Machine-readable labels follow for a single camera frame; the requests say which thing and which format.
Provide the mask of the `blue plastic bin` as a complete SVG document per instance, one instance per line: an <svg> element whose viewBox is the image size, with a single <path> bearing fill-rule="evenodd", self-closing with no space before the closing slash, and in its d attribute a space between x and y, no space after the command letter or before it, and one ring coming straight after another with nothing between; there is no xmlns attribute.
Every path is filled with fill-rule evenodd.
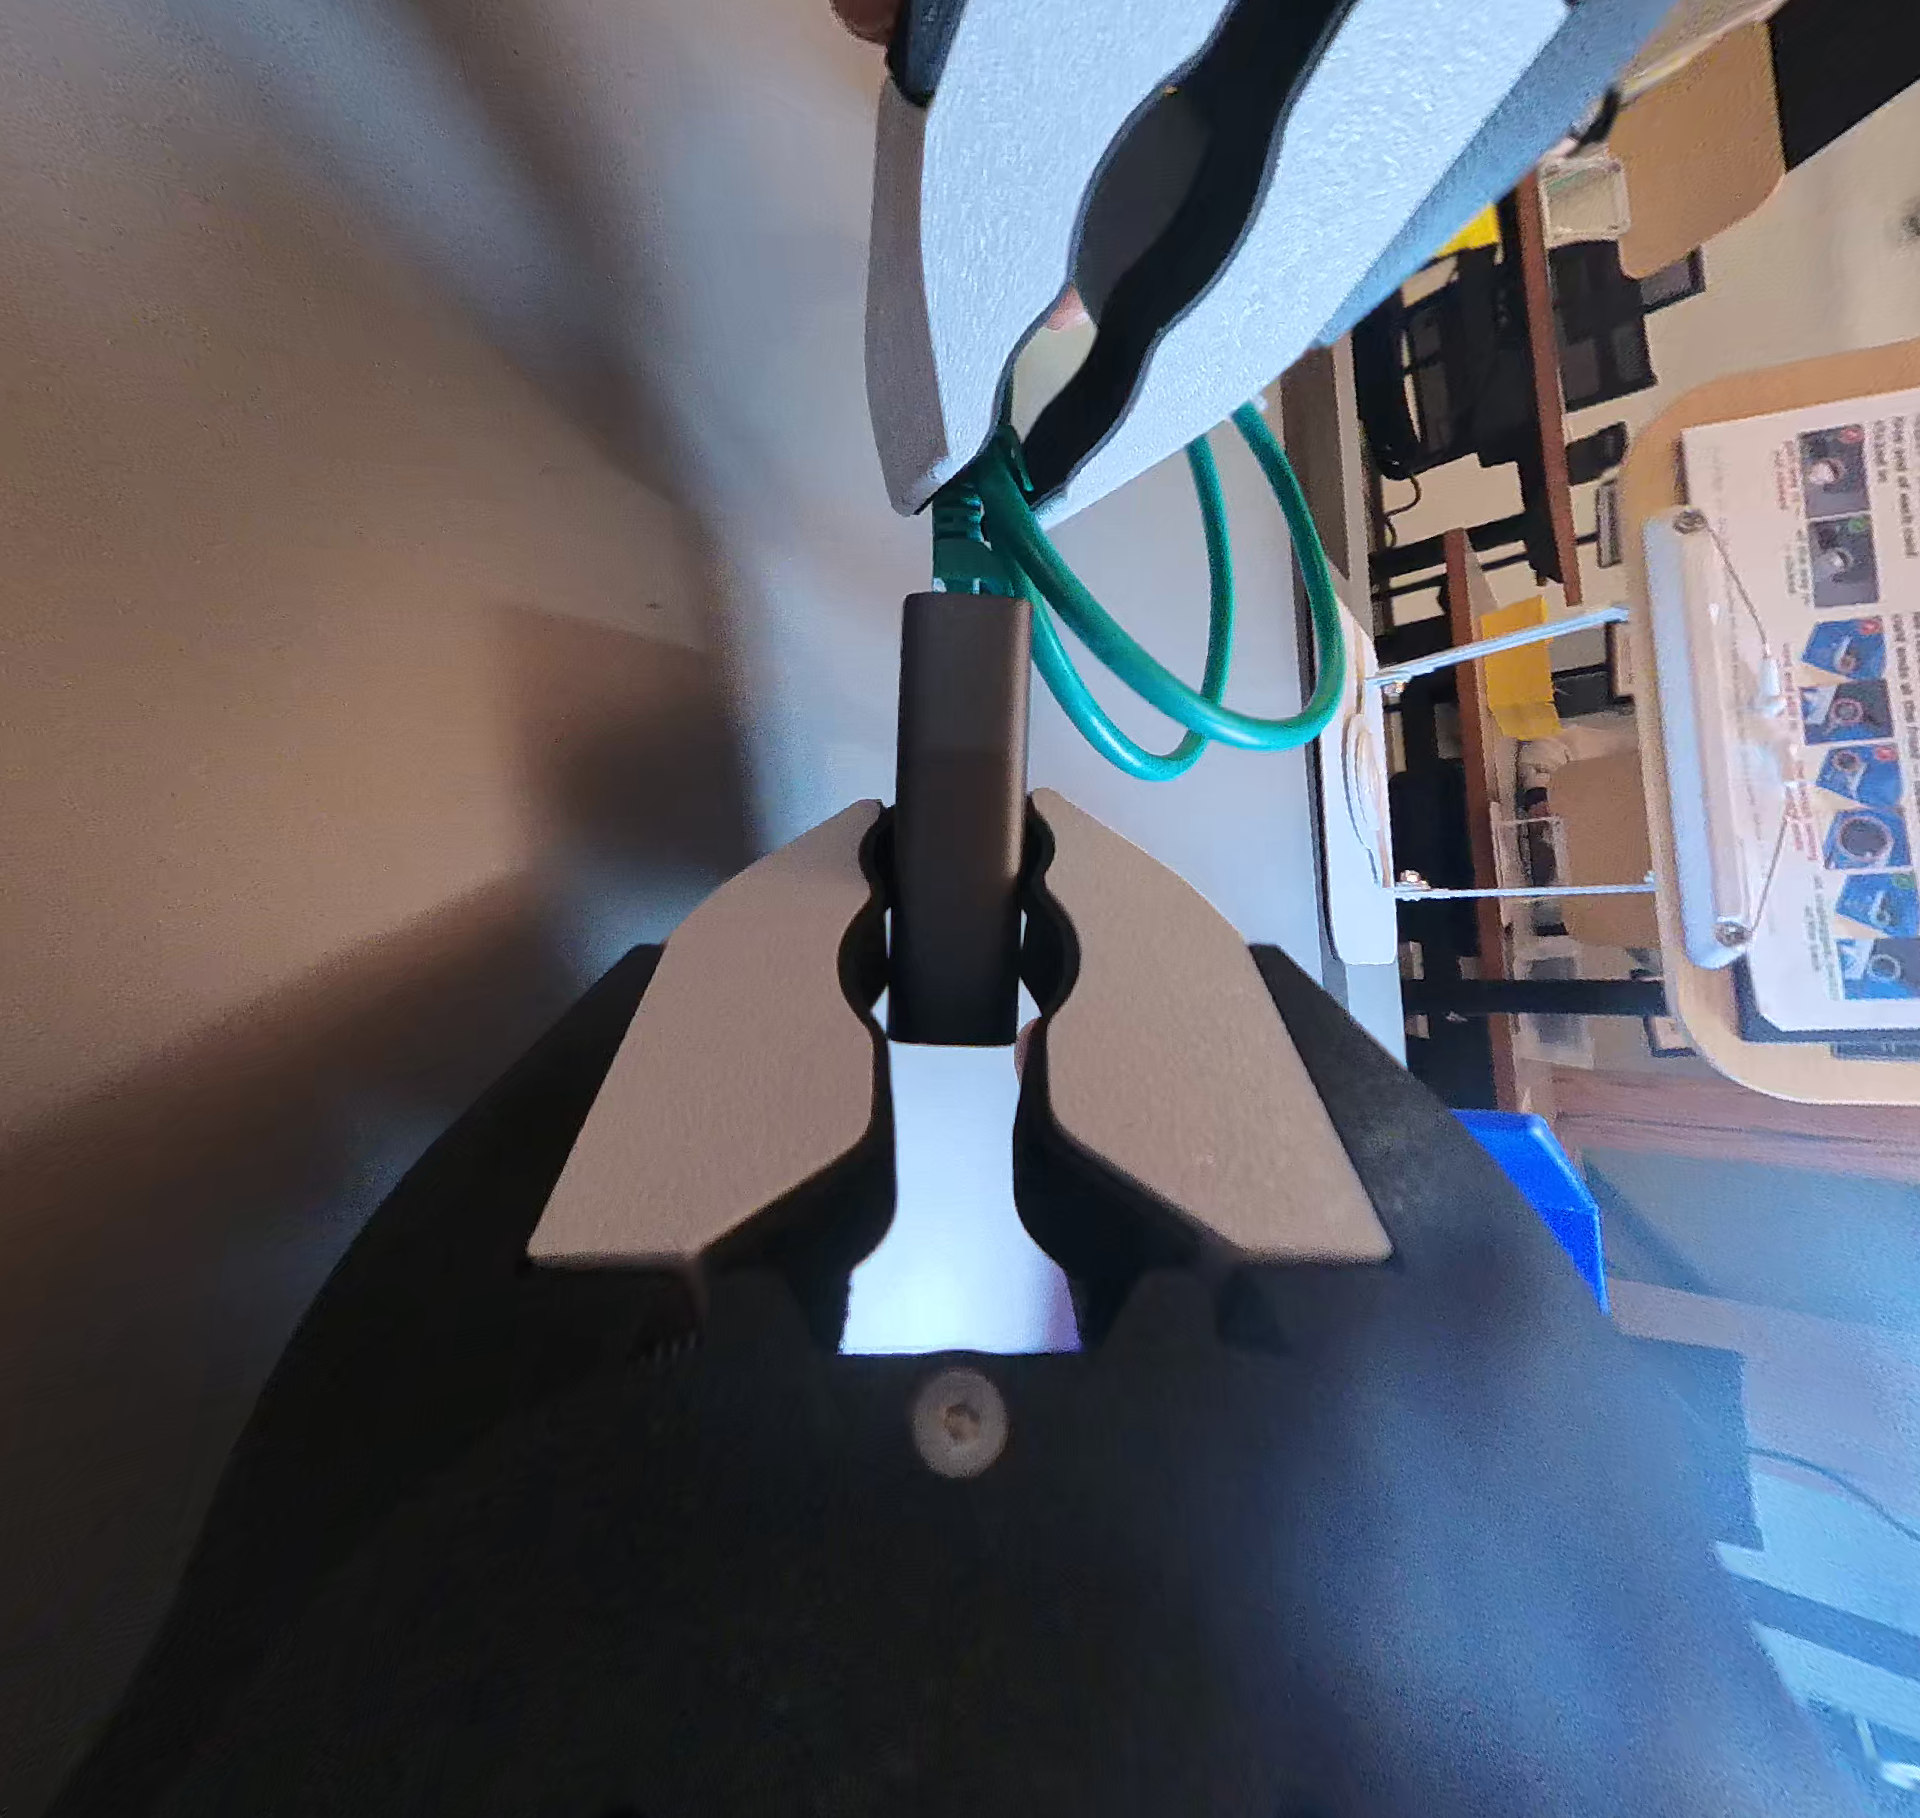
<svg viewBox="0 0 1920 1818"><path fill-rule="evenodd" d="M1540 1215L1609 1316L1603 1210L1554 1128L1529 1109L1453 1109L1453 1117Z"/></svg>

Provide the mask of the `printed instruction sheet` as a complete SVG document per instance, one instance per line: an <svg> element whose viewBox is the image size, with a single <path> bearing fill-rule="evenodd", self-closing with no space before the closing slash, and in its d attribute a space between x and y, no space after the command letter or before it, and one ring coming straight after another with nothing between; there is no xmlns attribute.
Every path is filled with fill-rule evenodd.
<svg viewBox="0 0 1920 1818"><path fill-rule="evenodd" d="M1916 1057L1916 389L1682 433L1650 546L1685 672L1691 936L1739 1034Z"/></svg>

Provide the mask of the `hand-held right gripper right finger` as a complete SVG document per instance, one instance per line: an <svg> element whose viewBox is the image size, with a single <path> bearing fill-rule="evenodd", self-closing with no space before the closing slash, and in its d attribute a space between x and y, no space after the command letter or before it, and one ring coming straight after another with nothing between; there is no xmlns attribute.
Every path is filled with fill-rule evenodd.
<svg viewBox="0 0 1920 1818"><path fill-rule="evenodd" d="M1252 948L1064 793L1026 807L1014 1195L1067 1271L1381 1264L1389 1230Z"/></svg>

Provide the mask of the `white document stand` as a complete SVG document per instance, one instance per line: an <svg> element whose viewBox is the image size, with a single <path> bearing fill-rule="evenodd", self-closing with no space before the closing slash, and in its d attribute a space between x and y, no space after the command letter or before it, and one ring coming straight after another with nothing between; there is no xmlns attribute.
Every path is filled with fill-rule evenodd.
<svg viewBox="0 0 1920 1818"><path fill-rule="evenodd" d="M1658 716L1641 749L1658 749L1670 855L1649 879L1554 885L1565 898L1673 898L1693 966L1727 969L1763 931L1765 905L1789 841L1789 802L1798 783L1783 660L1768 643L1721 526L1702 508L1676 506L1645 523L1641 605L1581 605L1520 626L1499 621L1465 645L1381 668L1374 645L1350 630L1337 722L1317 741L1328 787L1324 823L1337 861L1333 934L1356 962L1386 962L1389 906L1418 901L1527 901L1530 887L1445 887L1399 871L1389 818L1384 706L1406 685L1502 654L1546 654L1561 637L1645 621L1652 643Z"/></svg>

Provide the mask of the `brown wooden desk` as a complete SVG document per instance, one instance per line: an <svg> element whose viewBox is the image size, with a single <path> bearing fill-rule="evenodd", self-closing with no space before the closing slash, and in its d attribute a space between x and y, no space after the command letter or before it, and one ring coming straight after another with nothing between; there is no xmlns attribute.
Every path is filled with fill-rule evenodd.
<svg viewBox="0 0 1920 1818"><path fill-rule="evenodd" d="M1562 369L1543 227L1540 174L1527 174L1497 206L1523 341L1527 411L1519 437L1519 482L1529 517L1527 560L1540 582L1583 604L1573 485L1566 460Z"/></svg>
<svg viewBox="0 0 1920 1818"><path fill-rule="evenodd" d="M1474 555L1469 530L1452 530L1443 536L1445 571L1448 571L1448 614L1452 643L1456 648L1478 645L1480 617L1496 609L1486 575ZM1484 700L1484 661L1473 660L1453 671L1456 701L1460 713L1460 739L1465 783L1469 798L1469 833L1474 864L1474 887L1497 885L1496 863L1496 807L1497 798L1497 749L1499 734ZM1476 925L1476 982L1493 989L1497 980L1510 975L1505 923L1502 905L1493 898L1474 902ZM1497 1109L1520 1109L1525 1097L1516 1027L1512 1016L1496 1011L1486 1016L1489 1050L1493 1064L1493 1106Z"/></svg>

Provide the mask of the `tan wooden board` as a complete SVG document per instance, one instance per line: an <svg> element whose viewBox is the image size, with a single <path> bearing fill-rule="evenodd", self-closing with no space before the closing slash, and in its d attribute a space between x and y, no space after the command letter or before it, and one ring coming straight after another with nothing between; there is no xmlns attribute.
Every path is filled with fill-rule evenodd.
<svg viewBox="0 0 1920 1818"><path fill-rule="evenodd" d="M1823 1042L1761 1042L1739 1034L1729 969L1694 966L1684 947L1676 877L1676 825L1662 744L1662 700L1652 665L1652 596L1645 526L1677 504L1682 433L1698 422L1810 411L1918 385L1918 340L1850 349L1716 376L1671 401L1632 439L1621 470L1623 561L1638 764L1650 836L1652 913L1667 1002L1702 1062L1737 1084L1801 1106L1914 1108L1916 1062L1837 1062Z"/></svg>

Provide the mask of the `small yellow plastic bin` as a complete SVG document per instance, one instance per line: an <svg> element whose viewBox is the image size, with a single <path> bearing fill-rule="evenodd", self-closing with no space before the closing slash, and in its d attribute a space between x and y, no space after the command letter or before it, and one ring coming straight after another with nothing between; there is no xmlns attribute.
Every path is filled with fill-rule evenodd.
<svg viewBox="0 0 1920 1818"><path fill-rule="evenodd" d="M1534 630L1551 617L1547 599L1540 592L1482 612L1476 637L1499 643L1520 630ZM1557 704L1554 663L1547 641L1512 645L1478 660L1482 700L1499 734L1516 744L1561 735L1562 718Z"/></svg>

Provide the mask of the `tan wooden chair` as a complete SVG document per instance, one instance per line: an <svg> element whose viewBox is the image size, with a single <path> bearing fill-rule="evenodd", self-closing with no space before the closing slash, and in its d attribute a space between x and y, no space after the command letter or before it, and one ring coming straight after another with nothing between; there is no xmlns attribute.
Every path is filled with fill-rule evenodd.
<svg viewBox="0 0 1920 1818"><path fill-rule="evenodd" d="M1752 21L1634 97L1609 135L1626 174L1621 268L1641 280L1750 217L1789 174L1769 23Z"/></svg>

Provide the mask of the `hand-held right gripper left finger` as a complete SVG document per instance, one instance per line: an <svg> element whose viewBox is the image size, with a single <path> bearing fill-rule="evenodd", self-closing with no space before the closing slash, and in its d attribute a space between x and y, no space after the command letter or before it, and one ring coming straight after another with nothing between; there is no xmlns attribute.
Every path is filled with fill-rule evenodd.
<svg viewBox="0 0 1920 1818"><path fill-rule="evenodd" d="M860 799L671 934L526 1246L550 1269L689 1271L870 1133L885 1052L844 986L872 906Z"/></svg>

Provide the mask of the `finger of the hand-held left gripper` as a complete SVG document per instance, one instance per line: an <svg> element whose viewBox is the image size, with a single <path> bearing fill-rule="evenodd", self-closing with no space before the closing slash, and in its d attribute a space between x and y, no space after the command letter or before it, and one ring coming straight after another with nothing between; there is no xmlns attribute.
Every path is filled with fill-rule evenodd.
<svg viewBox="0 0 1920 1818"><path fill-rule="evenodd" d="M1091 508L1329 343L1502 199L1677 0L1235 0L1109 186L1182 183L1090 292L1026 433L1045 523Z"/></svg>
<svg viewBox="0 0 1920 1818"><path fill-rule="evenodd" d="M930 104L877 100L867 392L899 515L988 444L1093 177L1235 0L967 0Z"/></svg>

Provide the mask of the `black ethernet port adapter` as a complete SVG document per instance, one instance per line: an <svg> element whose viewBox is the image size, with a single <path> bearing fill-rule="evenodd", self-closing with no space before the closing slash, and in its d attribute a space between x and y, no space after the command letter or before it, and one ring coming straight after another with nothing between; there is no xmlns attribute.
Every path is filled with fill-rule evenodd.
<svg viewBox="0 0 1920 1818"><path fill-rule="evenodd" d="M1030 608L903 605L890 1036L1003 1045L1017 1027Z"/></svg>

